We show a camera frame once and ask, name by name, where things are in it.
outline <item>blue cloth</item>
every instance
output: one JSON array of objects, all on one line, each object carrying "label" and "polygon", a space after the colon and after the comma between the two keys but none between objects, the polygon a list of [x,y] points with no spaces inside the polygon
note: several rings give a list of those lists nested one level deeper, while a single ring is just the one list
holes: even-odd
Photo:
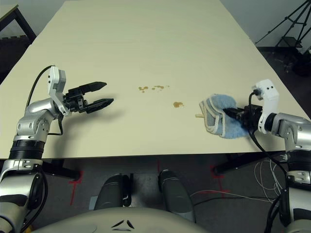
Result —
[{"label": "blue cloth", "polygon": [[227,95],[212,95],[200,102],[206,130],[223,138],[237,138],[248,135],[241,123],[225,114],[225,108],[237,108],[236,101]]}]

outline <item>white wire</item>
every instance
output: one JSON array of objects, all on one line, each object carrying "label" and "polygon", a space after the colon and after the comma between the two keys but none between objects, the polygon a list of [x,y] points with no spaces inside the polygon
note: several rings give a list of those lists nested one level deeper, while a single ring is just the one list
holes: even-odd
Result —
[{"label": "white wire", "polygon": [[256,165],[255,165],[255,167],[254,167],[254,176],[255,176],[255,179],[256,179],[257,183],[258,183],[262,188],[264,188],[264,189],[266,189],[266,190],[275,190],[275,189],[276,189],[275,186],[274,186],[273,188],[267,188],[267,187],[263,186],[263,185],[259,182],[259,180],[258,180],[258,178],[257,178],[257,175],[256,175],[256,168],[257,168],[258,164],[260,164],[260,162],[256,163]]},{"label": "white wire", "polygon": [[[263,181],[262,181],[262,175],[261,175],[261,169],[262,169],[262,164],[263,162],[269,162],[269,165],[270,165],[270,171],[271,171],[271,174],[273,176],[273,179],[275,181],[274,185],[273,185],[273,188],[267,188],[263,185]],[[256,168],[257,166],[260,164],[260,168],[259,168],[259,175],[260,175],[260,182],[257,178],[257,175],[256,175]],[[281,193],[281,189],[282,189],[282,186],[280,185],[279,181],[277,180],[276,178],[276,175],[275,175],[275,168],[276,168],[276,164],[274,162],[272,162],[271,160],[264,160],[264,161],[261,161],[261,162],[258,162],[256,163],[255,167],[254,167],[254,176],[255,176],[255,179],[257,181],[257,183],[262,187],[262,190],[263,190],[263,193],[265,195],[265,197],[268,199],[268,196],[267,196],[267,193],[266,193],[266,190],[273,190],[275,192],[275,194],[277,196],[280,195]]]},{"label": "white wire", "polygon": [[278,189],[278,192],[279,194],[281,194],[281,189],[282,189],[282,186],[280,185],[280,183],[278,182],[277,178],[276,178],[276,175],[274,173],[274,170],[276,168],[276,164],[274,165],[274,167],[272,168],[272,161],[270,160],[270,170],[271,170],[271,173],[273,175],[273,179],[274,181],[276,182],[276,186],[277,186],[277,189]]},{"label": "white wire", "polygon": [[264,196],[265,196],[265,197],[268,199],[268,201],[272,204],[273,201],[271,201],[271,200],[268,198],[267,193],[266,193],[266,190],[264,189],[264,186],[263,186],[262,175],[261,175],[261,167],[262,167],[262,164],[263,164],[263,162],[260,163],[260,168],[259,168],[259,175],[260,175],[261,187],[262,187]]},{"label": "white wire", "polygon": [[208,190],[200,190],[200,191],[194,192],[194,193],[192,193],[192,194],[190,195],[190,197],[194,196],[195,194],[202,193],[202,192],[224,193],[224,194],[228,194],[228,195],[238,196],[238,197],[241,197],[241,198],[252,199],[252,200],[260,200],[260,201],[264,201],[264,202],[269,202],[268,200],[257,199],[257,198],[250,198],[250,197],[242,196],[242,195],[239,195],[239,194],[227,193],[227,192],[222,192],[222,191],[218,191],[218,190],[210,190],[210,189],[208,189]]}]

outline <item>wall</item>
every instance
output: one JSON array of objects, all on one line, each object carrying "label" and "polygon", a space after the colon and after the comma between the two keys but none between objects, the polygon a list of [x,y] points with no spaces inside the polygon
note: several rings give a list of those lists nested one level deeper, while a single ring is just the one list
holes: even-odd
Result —
[{"label": "wall", "polygon": [[[62,6],[65,0],[0,0],[2,4],[19,4],[19,9],[38,35]],[[268,30],[277,25],[289,15],[304,0],[221,0],[226,9],[235,18],[249,38],[256,42]],[[289,28],[290,22],[285,22],[275,32],[267,36],[257,46],[274,46]],[[289,35],[297,38],[300,25],[292,29]],[[17,23],[12,22],[0,32],[0,38],[24,34]],[[304,50],[311,46],[311,32],[303,40]]]}]

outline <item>brown stain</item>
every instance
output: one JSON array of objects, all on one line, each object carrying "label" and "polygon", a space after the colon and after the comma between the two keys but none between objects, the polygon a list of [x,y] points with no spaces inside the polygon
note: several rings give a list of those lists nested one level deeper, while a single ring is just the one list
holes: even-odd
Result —
[{"label": "brown stain", "polygon": [[147,87],[147,86],[145,86],[145,87],[139,86],[138,89],[139,89],[139,91],[141,91],[142,93],[145,93],[145,90],[147,90],[148,87]]},{"label": "brown stain", "polygon": [[157,87],[157,88],[161,88],[161,89],[163,89],[164,88],[164,86],[154,86],[154,87]]},{"label": "brown stain", "polygon": [[173,105],[175,108],[179,108],[180,106],[184,107],[184,104],[182,102],[174,102]]}]

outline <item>tripod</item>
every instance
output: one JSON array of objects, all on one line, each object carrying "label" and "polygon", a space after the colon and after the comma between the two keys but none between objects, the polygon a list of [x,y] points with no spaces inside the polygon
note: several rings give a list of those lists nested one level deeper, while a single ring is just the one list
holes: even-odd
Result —
[{"label": "tripod", "polygon": [[[291,19],[291,16],[293,14],[295,14],[297,11],[299,11],[302,7],[303,10],[300,12],[300,14],[298,15],[298,17],[295,19],[295,20],[292,20]],[[298,22],[298,20],[301,18],[301,16],[304,14],[304,12],[308,10],[308,13],[306,15],[306,18],[305,18],[305,21],[304,22]],[[311,31],[311,27],[304,33],[304,29],[307,25],[307,21],[309,19],[309,16],[310,16],[310,13],[311,13],[311,0],[306,0],[303,4],[301,4],[296,10],[294,10],[290,15],[286,16],[284,18],[283,21],[281,21],[279,24],[277,24],[272,30],[268,31],[268,33],[266,35],[264,35],[259,41],[255,42],[255,45],[257,43],[259,43],[263,38],[265,38],[267,35],[269,35],[271,32],[273,32],[277,27],[279,27],[282,23],[284,23],[286,20],[289,20],[290,22],[292,22],[291,26],[289,27],[289,29],[287,30],[287,32],[281,37],[281,39],[278,41],[278,43],[275,45],[275,47],[278,47],[279,44],[284,41],[288,47],[294,47],[294,48],[302,48],[301,46],[301,41],[302,39]],[[295,24],[301,24],[302,25],[302,28],[301,28],[301,31],[299,33],[299,36],[297,38],[297,40],[293,37],[287,37],[286,35],[288,34],[288,32],[295,26]]]}]

